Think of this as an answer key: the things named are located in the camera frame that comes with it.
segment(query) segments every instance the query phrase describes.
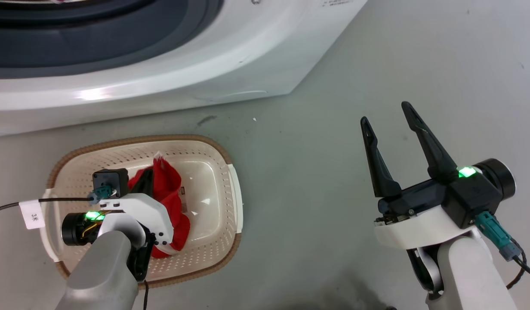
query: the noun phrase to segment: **white washing machine panel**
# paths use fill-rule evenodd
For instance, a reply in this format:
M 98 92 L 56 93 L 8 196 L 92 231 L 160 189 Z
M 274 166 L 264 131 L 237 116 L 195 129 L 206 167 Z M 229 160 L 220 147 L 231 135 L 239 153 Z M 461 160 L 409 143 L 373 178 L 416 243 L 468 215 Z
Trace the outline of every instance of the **white washing machine panel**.
M 289 94 L 367 0 L 225 0 L 204 32 L 146 61 L 0 79 L 0 135 Z

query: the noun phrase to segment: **brown basket rim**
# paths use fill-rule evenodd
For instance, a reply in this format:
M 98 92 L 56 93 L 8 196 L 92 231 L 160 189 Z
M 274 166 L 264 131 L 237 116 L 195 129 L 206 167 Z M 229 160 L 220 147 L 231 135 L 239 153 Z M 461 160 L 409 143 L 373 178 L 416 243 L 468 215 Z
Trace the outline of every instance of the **brown basket rim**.
M 52 189 L 53 187 L 55 187 L 55 181 L 57 179 L 57 176 L 59 175 L 60 170 L 69 161 L 71 161 L 72 159 L 74 159 L 75 157 L 79 155 L 83 155 L 83 154 L 94 152 L 94 151 L 100 151 L 102 149 L 109 149 L 111 147 L 116 147 L 116 146 L 130 145 L 130 144 L 135 144 L 135 143 L 161 142 L 161 141 L 200 141 L 216 149 L 221 154 L 223 159 L 225 159 L 226 164 L 232 163 L 231 158 L 229 154 L 227 153 L 227 151 L 223 149 L 218 143 L 216 143 L 216 141 L 208 137 L 204 137 L 200 135 L 159 135 L 159 136 L 143 136 L 143 137 L 135 137 L 135 138 L 127 138 L 127 139 L 118 139 L 118 140 L 108 141 L 105 143 L 97 143 L 94 145 L 89 145 L 86 147 L 82 147 L 80 149 L 75 149 L 74 151 L 71 151 L 70 153 L 66 154 L 64 157 L 60 159 L 60 161 L 56 163 L 56 165 L 51 170 L 49 179 L 47 179 L 47 188 Z M 187 273 L 185 275 L 171 277 L 169 279 L 150 281 L 148 283 L 148 286 L 150 288 L 167 286 L 167 285 L 177 284 L 177 283 L 181 283 L 184 281 L 196 279 L 199 277 L 203 277 L 203 276 L 215 273 L 219 269 L 225 267 L 225 265 L 230 262 L 230 260 L 236 253 L 236 250 L 239 247 L 241 239 L 242 239 L 242 233 L 235 234 L 235 238 L 232 243 L 231 249 L 229 250 L 229 253 L 227 253 L 227 255 L 215 265 L 198 270 L 198 271 L 194 271 L 192 273 Z M 62 277 L 67 279 L 70 276 L 70 271 L 68 270 L 68 268 L 66 267 L 63 261 L 59 261 L 55 263 L 55 265 L 59 273 L 62 275 Z M 139 289 L 142 290 L 144 288 L 145 288 L 145 285 L 139 283 Z

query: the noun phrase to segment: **floor stain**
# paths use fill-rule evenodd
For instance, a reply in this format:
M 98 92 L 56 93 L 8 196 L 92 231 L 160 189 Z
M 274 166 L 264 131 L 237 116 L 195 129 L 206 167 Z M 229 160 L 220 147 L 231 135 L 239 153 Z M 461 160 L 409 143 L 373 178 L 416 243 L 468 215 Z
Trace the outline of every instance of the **floor stain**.
M 202 120 L 200 120 L 198 123 L 196 123 L 196 127 L 200 127 L 202 126 L 202 124 L 204 124 L 205 122 L 209 122 L 210 120 L 214 120 L 217 118 L 217 115 L 210 115 L 210 116 L 206 116 L 204 117 Z

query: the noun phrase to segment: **black cable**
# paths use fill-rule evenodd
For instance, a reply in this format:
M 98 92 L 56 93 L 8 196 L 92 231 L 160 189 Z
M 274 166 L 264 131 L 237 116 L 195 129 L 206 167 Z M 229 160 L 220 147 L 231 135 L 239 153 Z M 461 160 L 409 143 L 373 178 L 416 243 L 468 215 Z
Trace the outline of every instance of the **black cable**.
M 517 243 L 517 241 L 515 241 L 514 238 L 512 238 L 510 240 L 521 251 L 521 257 L 523 258 L 523 263 L 526 265 L 527 264 L 527 256 L 525 255 L 525 251 L 519 245 L 519 243 Z M 511 289 L 515 284 L 517 284 L 517 282 L 519 282 L 519 280 L 521 280 L 521 277 L 523 277 L 524 274 L 525 274 L 525 269 L 521 268 L 519 270 L 519 272 L 517 273 L 517 276 L 515 276 L 515 278 L 510 283 L 508 283 L 508 285 L 506 285 L 506 288 L 507 289 Z
M 514 257 L 513 257 L 513 260 L 514 260 L 519 266 L 521 266 L 521 268 L 525 269 L 525 271 L 526 271 L 527 273 L 530 274 L 530 267 L 527 266 L 527 265 L 525 265 L 525 263 L 523 263 L 523 261 L 522 261 L 521 259 L 519 259 L 519 257 L 514 256 Z
M 41 198 L 38 199 L 39 202 L 91 202 L 92 198 Z M 8 204 L 0 207 L 1 210 L 18 206 L 19 202 L 14 202 L 13 204 Z
M 143 300 L 143 310 L 147 310 L 148 303 L 148 282 L 145 280 L 145 299 Z

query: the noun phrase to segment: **gray floor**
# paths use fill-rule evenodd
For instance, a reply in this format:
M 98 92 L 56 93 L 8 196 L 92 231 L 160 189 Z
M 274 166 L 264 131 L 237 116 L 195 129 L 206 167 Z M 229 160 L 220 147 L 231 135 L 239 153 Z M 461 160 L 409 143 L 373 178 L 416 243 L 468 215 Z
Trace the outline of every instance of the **gray floor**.
M 370 0 L 290 96 L 2 137 L 0 205 L 41 196 L 53 165 L 78 147 L 200 134 L 232 155 L 243 241 L 221 271 L 151 290 L 149 310 L 423 310 L 406 253 L 373 235 L 377 199 L 359 129 L 369 116 L 402 186 L 426 179 L 402 100 L 458 163 L 496 157 L 513 169 L 518 192 L 497 216 L 530 261 L 530 10 L 504 1 Z M 509 281 L 518 268 L 493 253 Z M 19 210 L 0 212 L 0 310 L 53 309 L 64 284 Z M 512 295 L 530 309 L 530 277 Z

